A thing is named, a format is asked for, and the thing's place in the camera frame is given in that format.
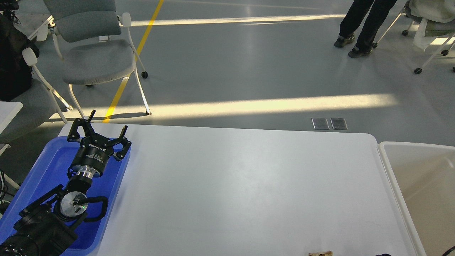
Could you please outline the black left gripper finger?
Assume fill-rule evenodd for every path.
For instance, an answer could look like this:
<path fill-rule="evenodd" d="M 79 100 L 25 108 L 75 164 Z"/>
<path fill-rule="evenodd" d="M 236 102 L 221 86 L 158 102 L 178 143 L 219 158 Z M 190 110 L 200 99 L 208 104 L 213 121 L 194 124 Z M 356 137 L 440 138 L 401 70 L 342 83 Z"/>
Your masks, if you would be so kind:
<path fill-rule="evenodd" d="M 93 109 L 91 114 L 87 119 L 85 118 L 76 118 L 73 122 L 69 134 L 67 136 L 68 142 L 78 142 L 79 144 L 84 144 L 84 141 L 89 143 L 97 143 L 97 134 L 95 133 L 93 127 L 91 126 L 91 120 L 94 117 L 96 110 Z M 85 137 L 82 138 L 80 133 L 78 133 L 78 128 L 82 127 Z"/>
<path fill-rule="evenodd" d="M 126 138 L 126 131 L 127 131 L 128 126 L 125 125 L 120 133 L 120 136 L 118 138 L 114 138 L 112 140 L 108 140 L 107 143 L 105 143 L 105 148 L 106 148 L 106 153 L 109 156 L 113 156 L 116 161 L 121 161 L 124 159 L 128 151 L 130 150 L 130 147 L 132 145 L 131 141 L 129 141 Z M 120 151 L 115 151 L 114 146 L 116 145 L 122 145 L 122 149 Z"/>

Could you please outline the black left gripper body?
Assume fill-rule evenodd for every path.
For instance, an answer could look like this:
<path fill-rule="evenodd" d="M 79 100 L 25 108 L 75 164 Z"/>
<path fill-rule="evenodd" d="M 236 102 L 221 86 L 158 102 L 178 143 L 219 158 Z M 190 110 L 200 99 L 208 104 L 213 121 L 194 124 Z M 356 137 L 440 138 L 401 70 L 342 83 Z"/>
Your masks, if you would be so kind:
<path fill-rule="evenodd" d="M 102 176 L 110 156 L 114 153 L 112 145 L 108 145 L 109 138 L 96 134 L 86 136 L 80 142 L 78 152 L 70 165 L 72 171 L 92 169 L 94 176 Z"/>

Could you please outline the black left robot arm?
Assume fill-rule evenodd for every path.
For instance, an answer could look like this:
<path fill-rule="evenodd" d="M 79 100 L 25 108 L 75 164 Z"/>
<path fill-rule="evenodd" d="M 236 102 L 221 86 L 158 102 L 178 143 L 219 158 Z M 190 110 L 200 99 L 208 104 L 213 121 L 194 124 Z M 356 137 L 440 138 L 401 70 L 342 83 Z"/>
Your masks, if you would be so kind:
<path fill-rule="evenodd" d="M 77 118 L 52 139 L 1 218 L 2 256 L 86 256 L 101 242 L 131 141 L 96 133 Z"/>

